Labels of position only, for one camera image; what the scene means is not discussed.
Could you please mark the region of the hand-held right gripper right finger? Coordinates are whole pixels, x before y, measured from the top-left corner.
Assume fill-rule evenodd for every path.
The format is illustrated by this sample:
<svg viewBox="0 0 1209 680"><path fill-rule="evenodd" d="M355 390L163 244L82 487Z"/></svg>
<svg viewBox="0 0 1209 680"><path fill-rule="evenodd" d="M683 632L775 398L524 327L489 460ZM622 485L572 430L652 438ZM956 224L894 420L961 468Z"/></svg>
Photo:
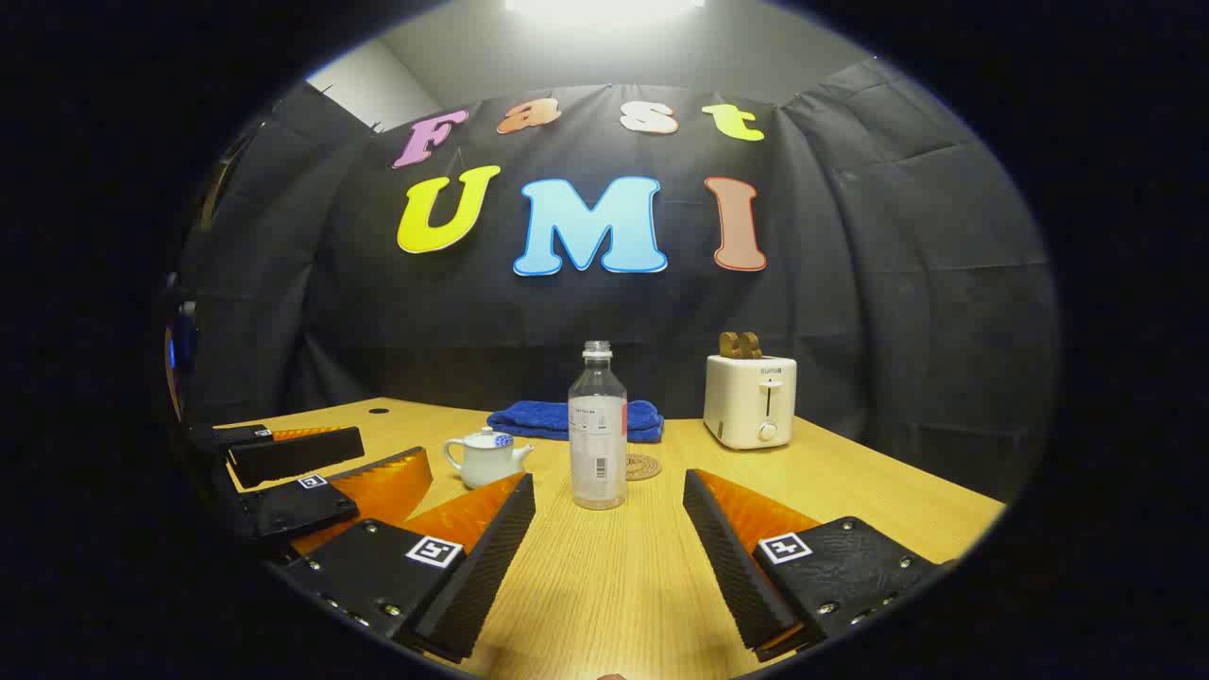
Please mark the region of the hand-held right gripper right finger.
<svg viewBox="0 0 1209 680"><path fill-rule="evenodd" d="M858 517L818 521L707 469L684 509L744 646L760 662L845 636L953 567Z"/></svg>

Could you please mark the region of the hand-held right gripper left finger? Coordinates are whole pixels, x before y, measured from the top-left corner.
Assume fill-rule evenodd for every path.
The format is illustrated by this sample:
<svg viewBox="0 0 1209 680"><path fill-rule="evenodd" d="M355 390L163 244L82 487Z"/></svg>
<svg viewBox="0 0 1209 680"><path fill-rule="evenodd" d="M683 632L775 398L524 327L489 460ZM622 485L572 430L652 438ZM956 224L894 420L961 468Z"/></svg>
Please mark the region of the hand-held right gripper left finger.
<svg viewBox="0 0 1209 680"><path fill-rule="evenodd" d="M287 584L374 636L451 663L472 656L536 515L522 472L392 525L361 519L283 569Z"/></svg>

